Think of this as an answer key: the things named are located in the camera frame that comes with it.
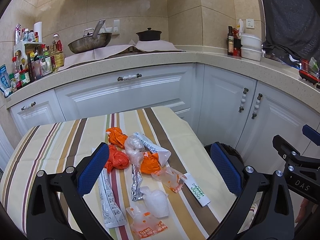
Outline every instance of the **tablecloth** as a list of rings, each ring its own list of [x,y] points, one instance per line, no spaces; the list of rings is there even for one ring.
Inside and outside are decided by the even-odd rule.
[[[229,192],[188,123],[167,107],[145,108],[30,129],[15,149],[0,183],[0,200],[17,227],[26,233],[28,199],[37,171],[58,173],[68,166],[76,166],[83,157],[91,155],[92,148],[101,142],[108,143],[105,131],[114,126],[120,127],[127,135],[143,133],[153,143],[170,150],[169,165],[183,174],[189,172],[211,200],[202,207],[186,185],[179,193],[174,193],[150,175],[143,175],[141,186],[160,189],[169,195],[170,216],[162,219],[168,229],[151,239],[206,239],[228,212],[235,196]],[[132,219],[125,211],[132,203],[131,168],[113,169],[110,180],[116,203],[128,224],[107,231],[116,240],[136,239],[129,226]],[[62,193],[59,199],[71,227],[80,232]],[[97,182],[84,199],[104,225]]]

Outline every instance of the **white container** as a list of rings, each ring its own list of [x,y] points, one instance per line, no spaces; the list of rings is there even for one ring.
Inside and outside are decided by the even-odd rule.
[[[244,48],[241,47],[241,57],[245,57],[248,59],[253,59],[256,61],[260,61],[261,59],[261,49],[256,50],[256,49],[249,49],[249,48]]]
[[[250,49],[261,49],[261,39],[255,35],[243,33],[241,35],[241,45]]]

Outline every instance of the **pot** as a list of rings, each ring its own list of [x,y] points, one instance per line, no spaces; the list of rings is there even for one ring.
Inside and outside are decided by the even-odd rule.
[[[136,33],[139,36],[139,41],[159,41],[161,31],[151,30],[148,28],[147,31]]]
[[[88,30],[93,30],[93,33],[87,32],[83,38],[73,41],[68,44],[69,49],[74,53],[82,53],[93,49],[103,48],[111,41],[112,33],[99,33],[101,27],[106,20],[100,20],[95,28],[89,28],[84,30],[84,33]]]

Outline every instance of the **countertop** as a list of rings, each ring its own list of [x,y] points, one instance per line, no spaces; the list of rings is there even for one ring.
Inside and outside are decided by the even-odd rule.
[[[5,106],[15,104],[46,90],[100,74],[152,65],[198,62],[230,70],[278,88],[320,113],[320,90],[300,78],[298,70],[262,58],[254,61],[209,52],[157,52],[108,58],[72,67],[33,82],[6,98]]]

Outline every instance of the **electrical outlet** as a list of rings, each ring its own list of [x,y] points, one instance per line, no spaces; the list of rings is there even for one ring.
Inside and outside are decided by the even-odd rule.
[[[254,19],[246,19],[245,22],[248,29],[254,29]]]

